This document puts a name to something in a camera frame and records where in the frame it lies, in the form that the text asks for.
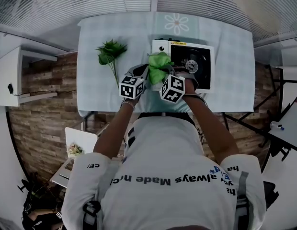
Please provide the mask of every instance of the warning sticker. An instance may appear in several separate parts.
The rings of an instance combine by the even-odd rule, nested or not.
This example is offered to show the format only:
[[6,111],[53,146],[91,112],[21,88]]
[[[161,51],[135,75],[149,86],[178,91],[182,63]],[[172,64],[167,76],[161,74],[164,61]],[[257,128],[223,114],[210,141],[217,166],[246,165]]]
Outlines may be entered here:
[[182,43],[182,42],[171,42],[171,44],[176,44],[176,45],[186,45],[186,43]]

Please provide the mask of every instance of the white flower print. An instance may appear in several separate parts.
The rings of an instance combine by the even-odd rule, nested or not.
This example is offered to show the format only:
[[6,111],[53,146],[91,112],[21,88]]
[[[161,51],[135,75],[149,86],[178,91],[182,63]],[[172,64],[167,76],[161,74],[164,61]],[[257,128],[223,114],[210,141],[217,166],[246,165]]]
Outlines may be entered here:
[[188,22],[189,19],[187,17],[179,18],[178,13],[173,13],[173,17],[171,17],[167,14],[164,18],[170,22],[170,23],[165,24],[164,28],[167,30],[174,28],[175,35],[180,35],[181,30],[183,30],[185,32],[189,31],[189,27],[187,25],[183,24],[183,23]]

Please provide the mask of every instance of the black pants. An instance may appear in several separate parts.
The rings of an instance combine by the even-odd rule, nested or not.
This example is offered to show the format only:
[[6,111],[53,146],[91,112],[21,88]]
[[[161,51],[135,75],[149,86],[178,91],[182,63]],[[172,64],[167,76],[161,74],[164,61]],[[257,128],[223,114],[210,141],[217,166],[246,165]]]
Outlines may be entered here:
[[142,117],[165,116],[164,114],[169,117],[176,117],[186,120],[195,127],[195,123],[187,113],[141,113],[138,119]]

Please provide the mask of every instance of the bracelet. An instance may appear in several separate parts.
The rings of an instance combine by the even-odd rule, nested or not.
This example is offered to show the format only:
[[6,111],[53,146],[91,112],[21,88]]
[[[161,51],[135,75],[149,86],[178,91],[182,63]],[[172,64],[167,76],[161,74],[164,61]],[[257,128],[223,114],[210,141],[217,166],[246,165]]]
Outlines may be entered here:
[[127,104],[131,105],[131,106],[133,107],[133,110],[135,110],[135,106],[134,106],[131,102],[129,102],[129,101],[123,101],[123,102],[122,102],[122,105],[123,105],[124,103],[127,103]]
[[197,94],[184,94],[183,95],[183,97],[193,97],[193,98],[196,98],[196,99],[200,99],[202,102],[204,102],[204,104],[206,105],[206,106],[208,106],[207,105],[207,102],[201,97],[201,96],[199,96],[199,95],[197,95]]

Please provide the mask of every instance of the light blue tablecloth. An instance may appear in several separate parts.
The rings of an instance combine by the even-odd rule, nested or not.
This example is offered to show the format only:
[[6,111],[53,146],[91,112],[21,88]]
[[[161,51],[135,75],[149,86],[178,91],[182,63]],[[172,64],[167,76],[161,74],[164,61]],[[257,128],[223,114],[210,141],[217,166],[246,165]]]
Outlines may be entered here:
[[[205,100],[213,112],[253,111],[255,61],[252,34],[203,17],[164,12],[107,14],[82,20],[77,59],[77,103],[80,111],[116,112],[121,97],[108,66],[98,62],[98,46],[111,39],[127,44],[117,60],[120,78],[132,66],[147,63],[153,39],[172,38],[215,48],[215,92]],[[184,103],[166,103],[146,91],[137,112],[190,112]]]

